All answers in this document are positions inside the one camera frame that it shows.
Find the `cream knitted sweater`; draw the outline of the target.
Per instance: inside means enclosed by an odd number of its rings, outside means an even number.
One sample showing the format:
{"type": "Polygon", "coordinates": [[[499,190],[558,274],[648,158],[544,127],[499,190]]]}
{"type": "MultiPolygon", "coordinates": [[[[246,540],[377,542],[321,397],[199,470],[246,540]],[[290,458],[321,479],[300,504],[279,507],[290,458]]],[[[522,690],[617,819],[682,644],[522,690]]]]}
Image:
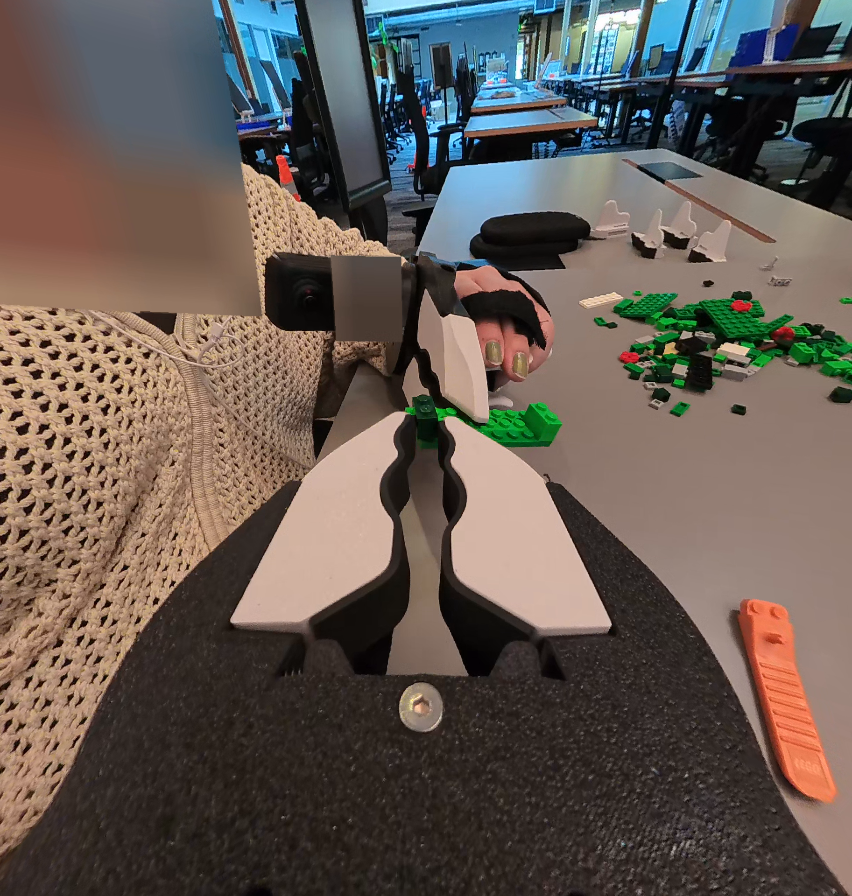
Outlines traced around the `cream knitted sweater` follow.
{"type": "Polygon", "coordinates": [[[137,638],[308,474],[359,363],[263,311],[151,317],[0,307],[0,874],[137,638]]]}

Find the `person's left forearm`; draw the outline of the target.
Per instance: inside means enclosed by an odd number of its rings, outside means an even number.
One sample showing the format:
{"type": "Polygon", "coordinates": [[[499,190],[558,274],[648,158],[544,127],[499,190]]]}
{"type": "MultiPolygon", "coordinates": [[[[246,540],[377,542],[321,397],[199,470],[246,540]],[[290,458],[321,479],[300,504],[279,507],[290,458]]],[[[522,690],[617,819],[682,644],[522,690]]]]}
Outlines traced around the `person's left forearm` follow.
{"type": "MultiPolygon", "coordinates": [[[[400,257],[377,241],[365,239],[359,230],[341,230],[330,218],[318,218],[304,203],[292,202],[291,250],[317,256],[363,255],[400,257]]],[[[333,332],[326,335],[326,357],[335,375],[344,372],[355,362],[365,362],[378,373],[392,375],[398,349],[387,342],[341,342],[333,332]]]]}

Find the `dark green lego piece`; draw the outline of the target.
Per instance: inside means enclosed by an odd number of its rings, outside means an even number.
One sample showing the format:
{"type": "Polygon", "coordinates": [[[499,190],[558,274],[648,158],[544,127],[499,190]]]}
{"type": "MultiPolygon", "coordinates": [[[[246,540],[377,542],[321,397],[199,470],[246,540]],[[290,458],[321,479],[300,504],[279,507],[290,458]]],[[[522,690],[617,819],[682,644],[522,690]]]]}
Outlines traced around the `dark green lego piece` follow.
{"type": "Polygon", "coordinates": [[[418,446],[424,449],[436,449],[440,418],[432,397],[426,394],[414,396],[410,407],[416,420],[418,446]]]}

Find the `green lego plate assembly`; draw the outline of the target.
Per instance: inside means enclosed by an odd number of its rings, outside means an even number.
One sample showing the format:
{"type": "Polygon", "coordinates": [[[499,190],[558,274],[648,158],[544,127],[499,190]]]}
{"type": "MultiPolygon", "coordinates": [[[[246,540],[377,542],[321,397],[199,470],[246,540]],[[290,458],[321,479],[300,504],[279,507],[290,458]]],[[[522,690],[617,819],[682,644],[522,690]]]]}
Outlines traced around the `green lego plate assembly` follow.
{"type": "Polygon", "coordinates": [[[542,402],[532,402],[524,410],[490,409],[483,423],[467,417],[463,420],[492,442],[510,449],[551,446],[562,428],[559,416],[542,402]]]}

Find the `white printed part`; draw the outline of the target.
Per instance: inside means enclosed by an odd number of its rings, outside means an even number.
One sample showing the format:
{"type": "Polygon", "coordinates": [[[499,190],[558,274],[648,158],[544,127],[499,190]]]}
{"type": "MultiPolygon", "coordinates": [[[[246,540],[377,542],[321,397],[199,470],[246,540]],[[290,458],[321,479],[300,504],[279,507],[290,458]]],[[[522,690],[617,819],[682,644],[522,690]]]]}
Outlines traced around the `white printed part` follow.
{"type": "Polygon", "coordinates": [[[664,255],[665,237],[662,231],[662,209],[657,208],[644,231],[631,232],[633,249],[645,260],[659,260],[664,255]]]}
{"type": "Polygon", "coordinates": [[[697,243],[689,251],[688,262],[724,263],[731,232],[732,222],[725,218],[716,230],[702,233],[697,243]]]}
{"type": "Polygon", "coordinates": [[[589,238],[605,240],[627,234],[630,230],[631,215],[621,210],[616,200],[608,200],[602,207],[599,218],[591,227],[589,238]]]}
{"type": "Polygon", "coordinates": [[[677,250],[686,250],[697,233],[697,223],[692,218],[692,203],[685,200],[669,224],[660,224],[663,243],[677,250]]]}

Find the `person's left hand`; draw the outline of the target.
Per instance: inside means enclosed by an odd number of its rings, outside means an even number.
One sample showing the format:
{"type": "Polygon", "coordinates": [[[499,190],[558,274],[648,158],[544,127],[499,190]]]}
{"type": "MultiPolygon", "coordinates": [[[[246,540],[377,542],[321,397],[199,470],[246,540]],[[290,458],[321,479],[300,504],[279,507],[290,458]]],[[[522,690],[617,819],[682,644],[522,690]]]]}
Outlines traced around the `person's left hand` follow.
{"type": "Polygon", "coordinates": [[[497,386],[520,384],[546,363],[553,352],[555,325],[543,297],[532,287],[485,265],[457,271],[454,288],[474,321],[484,366],[496,373],[497,386]],[[499,303],[500,293],[516,293],[531,303],[540,339],[532,338],[520,319],[506,312],[509,303],[499,303]]]}

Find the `orange lego brick separator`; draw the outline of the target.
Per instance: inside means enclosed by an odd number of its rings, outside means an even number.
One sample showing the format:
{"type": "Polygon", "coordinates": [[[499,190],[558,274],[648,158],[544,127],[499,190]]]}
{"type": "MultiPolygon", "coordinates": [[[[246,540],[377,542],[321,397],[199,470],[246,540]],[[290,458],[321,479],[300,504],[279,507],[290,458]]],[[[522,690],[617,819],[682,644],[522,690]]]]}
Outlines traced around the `orange lego brick separator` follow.
{"type": "Polygon", "coordinates": [[[783,777],[801,795],[832,803],[837,789],[798,668],[788,610],[744,599],[738,613],[746,657],[783,777]]]}

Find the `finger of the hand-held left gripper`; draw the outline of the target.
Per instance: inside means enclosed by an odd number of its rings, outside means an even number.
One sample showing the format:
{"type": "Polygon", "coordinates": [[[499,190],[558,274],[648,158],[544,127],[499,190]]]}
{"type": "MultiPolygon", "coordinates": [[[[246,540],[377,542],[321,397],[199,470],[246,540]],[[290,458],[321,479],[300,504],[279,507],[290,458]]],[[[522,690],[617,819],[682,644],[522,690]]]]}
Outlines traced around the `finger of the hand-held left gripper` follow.
{"type": "Polygon", "coordinates": [[[420,378],[435,401],[487,423],[487,372],[474,321],[465,312],[442,316],[436,308],[420,308],[417,348],[428,361],[420,378]]]}
{"type": "Polygon", "coordinates": [[[414,353],[410,356],[401,372],[401,389],[409,407],[413,407],[415,399],[420,396],[430,398],[436,409],[444,407],[440,382],[428,353],[414,353]]]}

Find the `black office chair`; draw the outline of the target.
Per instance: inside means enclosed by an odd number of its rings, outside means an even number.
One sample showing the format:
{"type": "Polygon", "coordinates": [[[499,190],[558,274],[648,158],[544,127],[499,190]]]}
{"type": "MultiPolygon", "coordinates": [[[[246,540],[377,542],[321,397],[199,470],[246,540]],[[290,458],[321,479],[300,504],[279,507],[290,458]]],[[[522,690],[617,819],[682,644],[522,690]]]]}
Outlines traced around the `black office chair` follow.
{"type": "Polygon", "coordinates": [[[799,181],[823,158],[830,159],[824,173],[812,181],[805,200],[814,207],[830,210],[852,173],[852,118],[809,119],[794,127],[792,136],[809,148],[798,175],[799,181]]]}

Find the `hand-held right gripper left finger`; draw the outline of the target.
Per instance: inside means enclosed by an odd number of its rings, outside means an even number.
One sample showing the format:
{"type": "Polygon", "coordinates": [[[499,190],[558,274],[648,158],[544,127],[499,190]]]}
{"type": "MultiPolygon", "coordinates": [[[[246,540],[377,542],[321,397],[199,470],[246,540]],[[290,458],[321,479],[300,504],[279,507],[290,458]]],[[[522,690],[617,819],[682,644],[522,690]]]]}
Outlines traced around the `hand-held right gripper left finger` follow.
{"type": "Polygon", "coordinates": [[[384,675],[409,604],[400,513],[413,416],[396,411],[325,456],[300,483],[231,624],[333,640],[355,672],[384,675]]]}

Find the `black oval pads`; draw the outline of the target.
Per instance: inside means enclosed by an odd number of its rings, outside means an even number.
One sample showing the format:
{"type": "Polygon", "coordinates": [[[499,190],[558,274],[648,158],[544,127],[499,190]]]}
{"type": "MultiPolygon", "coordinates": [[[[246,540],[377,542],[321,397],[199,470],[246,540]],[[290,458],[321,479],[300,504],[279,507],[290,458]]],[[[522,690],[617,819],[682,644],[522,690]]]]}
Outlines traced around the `black oval pads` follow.
{"type": "Polygon", "coordinates": [[[486,219],[469,243],[473,258],[510,270],[563,267],[561,256],[577,251],[591,224],[567,211],[519,212],[486,219]]]}

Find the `wooden top desk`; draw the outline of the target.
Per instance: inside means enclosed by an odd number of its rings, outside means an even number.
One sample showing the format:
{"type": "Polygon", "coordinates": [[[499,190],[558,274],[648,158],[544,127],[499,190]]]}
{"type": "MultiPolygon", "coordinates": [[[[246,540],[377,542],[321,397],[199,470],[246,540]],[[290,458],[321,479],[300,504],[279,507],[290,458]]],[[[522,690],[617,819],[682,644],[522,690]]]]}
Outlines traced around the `wooden top desk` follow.
{"type": "Polygon", "coordinates": [[[820,79],[837,75],[852,76],[852,56],[832,56],[825,59],[804,59],[784,62],[759,63],[733,66],[708,73],[679,73],[673,84],[676,87],[723,87],[736,77],[788,77],[820,79]]]}
{"type": "Polygon", "coordinates": [[[573,133],[593,129],[598,119],[572,106],[554,106],[474,116],[465,127],[467,140],[502,137],[527,137],[538,141],[541,135],[573,133]]]}

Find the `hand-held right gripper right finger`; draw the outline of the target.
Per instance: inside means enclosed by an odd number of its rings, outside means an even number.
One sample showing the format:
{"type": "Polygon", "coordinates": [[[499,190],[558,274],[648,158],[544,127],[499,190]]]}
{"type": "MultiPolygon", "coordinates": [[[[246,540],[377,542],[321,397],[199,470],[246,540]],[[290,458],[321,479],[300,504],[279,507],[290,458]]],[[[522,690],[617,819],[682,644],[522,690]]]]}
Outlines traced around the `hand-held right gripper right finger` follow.
{"type": "Polygon", "coordinates": [[[448,417],[439,607],[471,677],[487,677],[509,644],[606,636],[613,623],[549,483],[521,457],[448,417]]]}

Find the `pile of lego pieces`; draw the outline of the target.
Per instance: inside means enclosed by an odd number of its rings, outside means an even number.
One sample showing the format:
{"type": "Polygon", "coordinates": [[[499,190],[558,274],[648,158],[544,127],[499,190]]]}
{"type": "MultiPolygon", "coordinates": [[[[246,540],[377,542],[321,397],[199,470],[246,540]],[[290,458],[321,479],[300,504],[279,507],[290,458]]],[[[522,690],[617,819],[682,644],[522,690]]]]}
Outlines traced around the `pile of lego pieces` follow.
{"type": "Polygon", "coordinates": [[[770,317],[748,290],[684,305],[677,304],[676,293],[636,290],[624,297],[592,323],[608,330],[624,321],[648,328],[619,354],[618,363],[641,386],[650,409],[681,418],[690,397],[720,384],[743,384],[777,363],[817,371],[834,383],[829,402],[852,404],[852,339],[822,322],[770,317]]]}

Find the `black framed monitor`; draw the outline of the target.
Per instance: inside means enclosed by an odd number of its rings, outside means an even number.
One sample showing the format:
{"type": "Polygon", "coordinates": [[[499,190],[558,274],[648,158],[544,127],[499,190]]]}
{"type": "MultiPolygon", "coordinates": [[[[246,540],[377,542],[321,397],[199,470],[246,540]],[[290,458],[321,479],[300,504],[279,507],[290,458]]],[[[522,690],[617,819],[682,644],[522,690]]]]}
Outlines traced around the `black framed monitor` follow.
{"type": "Polygon", "coordinates": [[[298,1],[332,171],[350,217],[391,192],[363,5],[358,1],[298,1]]]}

